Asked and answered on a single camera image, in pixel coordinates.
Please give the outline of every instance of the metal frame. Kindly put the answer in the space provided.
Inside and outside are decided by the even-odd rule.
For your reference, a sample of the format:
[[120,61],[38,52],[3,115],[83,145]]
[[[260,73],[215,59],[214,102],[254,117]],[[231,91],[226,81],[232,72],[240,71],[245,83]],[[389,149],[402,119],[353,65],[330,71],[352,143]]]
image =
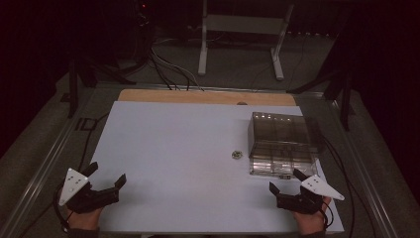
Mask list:
[[223,32],[241,32],[241,33],[257,33],[278,35],[277,45],[270,49],[271,61],[274,67],[275,78],[277,80],[284,80],[283,70],[281,69],[280,59],[278,54],[284,37],[287,31],[288,23],[291,13],[293,11],[293,4],[287,8],[287,12],[283,19],[279,18],[257,18],[257,17],[240,17],[240,16],[225,16],[225,15],[211,15],[207,12],[207,0],[203,0],[203,22],[201,34],[201,52],[198,63],[198,74],[206,74],[207,64],[207,32],[208,31],[223,31]]
[[[206,88],[212,91],[246,91],[244,89],[229,89],[229,88]],[[270,93],[284,93],[284,91],[276,90],[263,90],[262,92]],[[73,119],[68,119],[67,122],[63,125],[61,132],[57,136],[55,142],[53,143],[50,152],[46,156],[44,162],[41,164],[35,175],[32,177],[31,181],[28,183],[27,188],[25,189],[22,197],[18,201],[2,230],[0,231],[0,237],[12,238],[16,237],[20,228],[24,222],[24,219],[28,215],[32,205],[37,199],[39,193],[41,192],[44,184],[53,169],[53,166],[57,159],[60,156],[62,149],[64,148],[67,139],[71,133],[72,127],[76,123],[76,119],[81,114],[82,108],[87,104],[90,99],[91,93],[84,92],[81,97],[81,108],[75,112]],[[314,99],[323,99],[320,93],[302,93],[300,95],[295,95],[295,97],[302,98],[314,98]],[[352,163],[357,168],[355,171],[361,182],[361,185],[367,196],[367,200],[370,204],[370,208],[376,218],[380,231],[382,232],[383,237],[398,237],[396,230],[387,214],[383,202],[368,174],[367,168],[361,158],[361,155],[356,150],[356,146],[352,139],[348,136],[347,132],[341,126],[340,116],[338,113],[339,106],[337,101],[327,101],[329,103],[329,108],[333,119],[336,121],[336,129],[342,135],[346,147],[349,149],[349,152],[352,157]]]

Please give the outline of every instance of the human hand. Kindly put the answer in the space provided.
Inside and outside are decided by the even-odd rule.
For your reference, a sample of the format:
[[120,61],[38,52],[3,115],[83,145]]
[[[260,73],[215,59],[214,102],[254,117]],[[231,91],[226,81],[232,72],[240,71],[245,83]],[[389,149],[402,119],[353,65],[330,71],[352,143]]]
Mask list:
[[[331,197],[324,196],[323,200],[324,203],[322,204],[322,210],[325,213],[328,204],[331,202]],[[293,211],[292,214],[297,222],[299,233],[301,235],[308,235],[324,230],[324,215],[320,211],[315,214],[302,214]]]
[[103,207],[81,214],[68,209],[68,226],[71,229],[97,230],[99,227],[99,216],[101,215],[102,209]]

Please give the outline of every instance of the wire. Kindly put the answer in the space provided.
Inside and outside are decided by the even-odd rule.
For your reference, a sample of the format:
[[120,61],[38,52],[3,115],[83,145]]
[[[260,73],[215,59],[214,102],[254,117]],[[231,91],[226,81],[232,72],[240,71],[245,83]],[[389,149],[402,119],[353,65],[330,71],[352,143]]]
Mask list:
[[[227,43],[225,43],[224,41],[221,41],[222,37],[224,37],[224,36],[226,36],[228,38]],[[217,45],[217,46],[220,46],[220,47],[225,47],[225,48],[226,47],[228,47],[228,48],[244,48],[244,47],[247,47],[247,46],[250,46],[250,45],[254,45],[256,43],[260,43],[265,39],[266,39],[265,35],[259,34],[257,39],[255,39],[253,41],[246,41],[246,40],[238,38],[238,36],[235,36],[232,33],[231,34],[226,33],[226,34],[222,35],[221,37],[219,37],[215,40],[209,41],[209,42],[213,43],[214,45]]]
[[264,67],[262,70],[260,70],[253,78],[253,81],[251,82],[251,86],[250,86],[250,90],[251,92],[258,92],[260,89],[257,88],[255,91],[253,91],[254,89],[254,83],[257,81],[258,76],[263,73],[264,71],[266,71],[267,69],[269,69],[271,67],[271,63],[268,63],[266,67]]
[[330,227],[332,224],[333,224],[333,222],[334,222],[334,213],[333,213],[333,210],[331,210],[331,207],[327,204],[327,203],[325,203],[325,201],[323,201],[323,203],[327,206],[327,208],[328,208],[328,210],[330,211],[330,213],[331,213],[331,221],[330,221],[330,223],[328,223],[328,218],[325,220],[325,229],[327,229],[328,227]]
[[164,84],[166,84],[167,88],[169,90],[172,90],[172,87],[169,85],[169,83],[174,84],[175,89],[177,88],[176,84],[172,81],[170,81],[165,75],[164,73],[161,71],[161,69],[158,67],[157,62],[154,60],[153,56],[150,56],[150,60],[151,62],[155,65],[152,66],[152,68],[154,68],[157,71],[158,76],[160,77],[160,79],[164,82]]
[[155,53],[155,50],[152,48],[152,53],[153,53],[153,55],[158,59],[158,60],[160,60],[160,61],[162,61],[163,63],[165,63],[165,64],[167,64],[167,65],[170,65],[170,66],[173,66],[173,67],[175,67],[175,68],[179,68],[179,69],[181,69],[181,70],[183,70],[183,71],[185,71],[185,72],[187,72],[188,74],[190,74],[191,76],[192,76],[192,80],[195,82],[195,84],[197,85],[197,87],[200,89],[200,90],[202,90],[202,91],[204,91],[204,89],[202,89],[201,87],[200,87],[200,85],[198,84],[198,82],[197,82],[197,79],[195,78],[195,76],[194,76],[194,74],[192,73],[192,72],[190,72],[189,70],[187,70],[187,69],[185,69],[185,68],[183,68],[183,67],[181,67],[181,66],[178,66],[178,65],[175,65],[175,64],[173,64],[173,63],[170,63],[170,62],[167,62],[167,61],[165,61],[164,59],[161,59],[156,53]]
[[350,179],[349,179],[349,177],[347,175],[347,172],[346,172],[346,168],[345,168],[344,163],[343,163],[343,159],[341,158],[341,156],[339,155],[339,153],[337,152],[337,150],[335,149],[335,147],[331,144],[331,142],[325,136],[322,136],[322,138],[324,139],[324,141],[325,141],[325,143],[327,145],[328,150],[330,151],[331,155],[333,156],[333,159],[334,159],[337,167],[340,169],[340,171],[342,172],[343,176],[345,177],[346,185],[348,187],[349,194],[351,196],[353,217],[352,217],[352,226],[351,226],[351,231],[350,231],[349,237],[352,237],[352,235],[353,235],[353,232],[354,232],[354,223],[355,223],[355,205],[354,205],[354,200],[353,200],[353,194],[351,193],[351,188],[355,192],[355,194],[358,197],[359,201],[361,202],[361,204],[362,204],[365,212],[367,213],[367,218],[368,218],[368,221],[369,221],[370,226],[371,226],[371,229],[372,229],[373,237],[376,237],[376,231],[374,229],[373,221],[372,221],[372,219],[370,217],[370,214],[368,212],[368,208],[365,205],[364,201],[362,200],[361,195],[358,193],[358,191],[356,190],[355,186],[350,181]]
[[19,238],[24,237],[28,231],[38,222],[38,220],[41,219],[41,217],[44,216],[44,214],[47,213],[48,210],[50,210],[50,208],[53,206],[53,203],[51,202],[48,206],[46,206],[46,208],[44,208],[44,210],[34,219],[33,222],[31,222],[31,224],[29,224],[24,231],[22,232],[22,234],[19,236]]
[[319,209],[319,212],[324,216],[324,230],[327,230],[328,228],[328,217],[327,214],[322,209]]
[[142,70],[146,66],[147,62],[148,62],[147,60],[145,60],[144,62],[138,62],[134,66],[120,69],[117,72],[127,77]]
[[[93,125],[93,127],[92,127],[92,129],[91,130],[89,130],[89,134],[88,134],[88,136],[87,136],[87,139],[86,139],[86,143],[85,143],[85,145],[84,145],[84,149],[83,149],[83,154],[82,154],[82,158],[81,158],[81,161],[80,161],[80,164],[79,164],[79,171],[80,171],[80,167],[83,165],[83,161],[84,161],[84,157],[86,156],[86,151],[87,151],[87,146],[88,146],[88,142],[89,142],[89,139],[90,139],[90,136],[91,136],[91,134],[92,134],[92,132],[96,129],[96,126],[97,126],[97,124],[100,122],[100,121],[102,121],[104,118],[106,118],[107,116],[109,115],[109,112],[108,113],[106,113],[105,115],[103,115],[103,116],[101,116],[100,118],[98,118],[98,119],[94,119],[94,121],[95,121],[95,124]],[[23,230],[23,232],[22,232],[22,234],[19,236],[19,238],[23,238],[27,233],[28,233],[28,231],[30,231],[31,230],[31,228],[32,227],[34,227],[34,225],[47,213],[47,211],[51,208],[51,207],[54,207],[54,210],[55,210],[55,213],[57,213],[57,208],[55,208],[55,206],[56,206],[56,202],[57,202],[57,200],[58,200],[58,192],[59,192],[59,190],[62,188],[62,186],[64,185],[64,183],[63,183],[63,181],[57,186],[57,188],[56,188],[56,190],[55,190],[55,192],[54,192],[54,194],[53,194],[53,200],[52,200],[52,202],[50,203],[50,204],[48,204],[44,209],[43,209],[43,211],[41,211],[41,213],[34,219],[34,221],[33,222],[31,222],[31,224],[29,224],[24,230]],[[70,216],[71,216],[71,214],[72,214],[72,212],[69,214],[69,216],[67,217],[67,219],[65,219],[64,221],[67,221],[69,218],[70,218]]]
[[62,189],[63,186],[64,186],[64,180],[62,180],[59,183],[59,185],[55,189],[55,192],[53,193],[53,196],[52,196],[52,207],[53,207],[53,210],[55,212],[56,217],[59,220],[59,223],[61,224],[62,231],[63,232],[66,232],[69,229],[68,222],[67,222],[67,220],[65,220],[62,217],[61,212],[59,212],[59,208],[58,208],[58,193]]
[[165,43],[165,42],[170,42],[170,41],[178,41],[178,39],[177,38],[167,38],[167,39],[163,39],[159,42],[154,42],[154,45],[159,45],[159,44],[162,44],[162,43]]
[[89,130],[89,134],[87,135],[86,142],[84,144],[83,154],[81,156],[81,160],[80,160],[79,166],[77,167],[77,170],[78,171],[80,171],[81,168],[83,167],[84,158],[86,157],[86,152],[87,152],[87,146],[89,144],[89,140],[90,140],[90,136],[92,135],[92,132],[96,129],[96,126],[98,125],[98,123],[100,121],[102,121],[105,117],[107,117],[108,115],[109,115],[109,112],[106,113],[105,115],[101,116],[99,119],[93,119],[94,124],[93,124],[92,129]]
[[186,90],[188,91],[189,90],[189,86],[190,86],[190,81],[192,81],[191,80],[191,78],[189,78],[185,73],[184,73],[184,71],[182,71],[181,69],[179,69],[178,67],[175,67],[175,68],[172,68],[172,67],[170,67],[169,65],[167,65],[167,64],[163,64],[163,63],[161,63],[161,62],[157,62],[157,64],[159,64],[160,66],[162,66],[162,67],[165,67],[165,68],[167,68],[167,69],[169,69],[169,70],[172,70],[172,71],[174,71],[174,72],[176,72],[176,73],[179,73],[179,74],[181,74],[182,76],[184,76],[185,77],[185,79],[186,79],[186,83],[187,83],[187,86],[186,86]]
[[293,72],[291,73],[291,76],[290,76],[290,81],[289,81],[289,84],[287,85],[287,87],[286,87],[286,90],[288,90],[288,89],[290,89],[290,86],[291,86],[291,83],[293,82],[293,78],[294,78],[294,74],[295,74],[295,72],[296,72],[296,70],[297,70],[297,68],[300,66],[300,64],[302,63],[302,60],[303,60],[303,50],[304,50],[304,48],[305,48],[305,44],[306,44],[306,39],[308,38],[308,35],[309,34],[305,34],[305,37],[303,38],[303,42],[302,42],[302,45],[301,45],[301,47],[300,47],[300,58],[299,58],[299,61],[297,62],[297,64],[296,64],[296,66],[294,67],[294,69],[293,69]]

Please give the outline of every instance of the white table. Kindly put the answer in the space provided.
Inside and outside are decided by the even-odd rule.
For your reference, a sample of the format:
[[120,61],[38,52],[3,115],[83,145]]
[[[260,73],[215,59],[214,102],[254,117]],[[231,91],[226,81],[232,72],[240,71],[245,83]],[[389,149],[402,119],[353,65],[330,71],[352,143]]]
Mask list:
[[[142,234],[294,232],[289,211],[276,208],[272,181],[297,194],[298,180],[249,174],[248,124],[253,111],[301,115],[296,106],[115,102],[93,162],[94,189],[121,175],[120,201],[106,207],[102,231]],[[231,154],[244,156],[235,160]],[[330,232],[343,231],[334,202]]]

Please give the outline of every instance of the white metal stand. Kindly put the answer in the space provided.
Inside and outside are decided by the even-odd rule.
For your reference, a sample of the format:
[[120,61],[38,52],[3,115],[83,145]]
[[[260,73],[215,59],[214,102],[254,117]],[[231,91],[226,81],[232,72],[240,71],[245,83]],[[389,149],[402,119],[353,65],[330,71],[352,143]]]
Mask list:
[[277,80],[283,80],[278,53],[286,34],[288,22],[293,11],[293,4],[287,8],[284,18],[258,18],[242,16],[226,16],[207,14],[207,0],[203,0],[203,26],[201,39],[201,53],[198,64],[198,74],[206,74],[207,64],[207,31],[241,32],[278,35],[278,42],[275,48],[271,48],[271,60]]

